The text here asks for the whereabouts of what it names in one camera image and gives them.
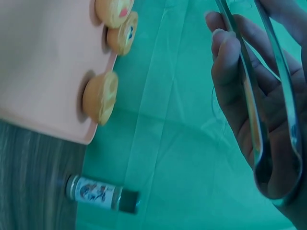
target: wooden surface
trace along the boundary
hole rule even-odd
[[[0,121],[0,230],[74,230],[64,188],[85,148]]]

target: cartoon sticker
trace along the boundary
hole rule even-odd
[[[111,208],[115,187],[105,183],[80,178],[77,182],[75,199],[84,203],[94,203]]]

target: peach plastic board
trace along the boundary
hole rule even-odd
[[[94,0],[0,1],[0,119],[88,144],[97,124],[81,111],[88,80],[116,54]]]

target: tweezers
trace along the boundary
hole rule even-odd
[[[272,172],[274,162],[272,160],[271,145],[269,140],[269,131],[265,122],[265,114],[262,96],[255,77],[254,68],[250,61],[245,41],[242,38],[233,15],[231,14],[226,0],[216,0],[216,4],[221,12],[224,23],[228,31],[233,31],[241,43],[241,53],[239,60],[239,70],[244,94],[247,102],[248,117],[251,129],[251,137],[254,153],[254,179],[259,191],[266,198],[272,201],[276,206],[285,206],[290,204],[300,190],[303,177],[303,142],[300,132],[300,125],[297,116],[297,107],[295,95],[291,83],[289,68],[277,36],[274,32],[271,20],[267,11],[264,9],[259,0],[254,0],[257,10],[261,16],[268,38],[270,40],[275,55],[279,77],[281,80],[285,107],[287,112],[287,121],[289,128],[289,137],[292,146],[290,168],[295,172],[293,181],[282,194],[272,195],[269,192],[269,183],[273,183]]]

